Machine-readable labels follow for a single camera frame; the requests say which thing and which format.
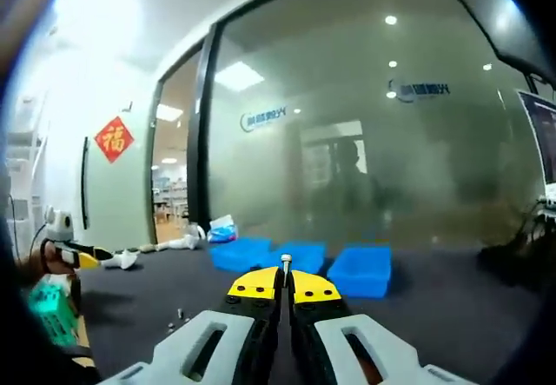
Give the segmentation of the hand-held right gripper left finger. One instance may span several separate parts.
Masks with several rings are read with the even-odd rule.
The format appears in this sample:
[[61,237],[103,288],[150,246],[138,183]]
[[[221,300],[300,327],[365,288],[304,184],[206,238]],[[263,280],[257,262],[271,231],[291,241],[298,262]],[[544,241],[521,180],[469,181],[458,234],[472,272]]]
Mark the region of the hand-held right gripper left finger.
[[203,310],[104,384],[267,384],[278,343],[284,272],[250,271],[216,309]]

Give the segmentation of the person's left hand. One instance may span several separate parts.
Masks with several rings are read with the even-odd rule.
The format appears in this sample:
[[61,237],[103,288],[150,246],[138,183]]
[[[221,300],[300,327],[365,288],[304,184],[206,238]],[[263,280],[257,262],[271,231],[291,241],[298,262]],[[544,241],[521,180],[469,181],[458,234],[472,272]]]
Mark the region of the person's left hand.
[[56,252],[56,246],[49,240],[44,240],[39,249],[41,267],[44,274],[74,275],[75,270],[66,263]]

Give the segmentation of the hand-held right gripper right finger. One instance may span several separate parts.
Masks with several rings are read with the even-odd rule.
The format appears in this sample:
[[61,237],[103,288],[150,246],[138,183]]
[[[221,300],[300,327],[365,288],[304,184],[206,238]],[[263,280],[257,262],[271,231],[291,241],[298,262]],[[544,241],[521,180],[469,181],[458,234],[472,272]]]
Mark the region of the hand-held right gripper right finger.
[[353,313],[337,288],[318,275],[291,270],[291,344],[305,384],[468,384],[433,364],[368,315]]

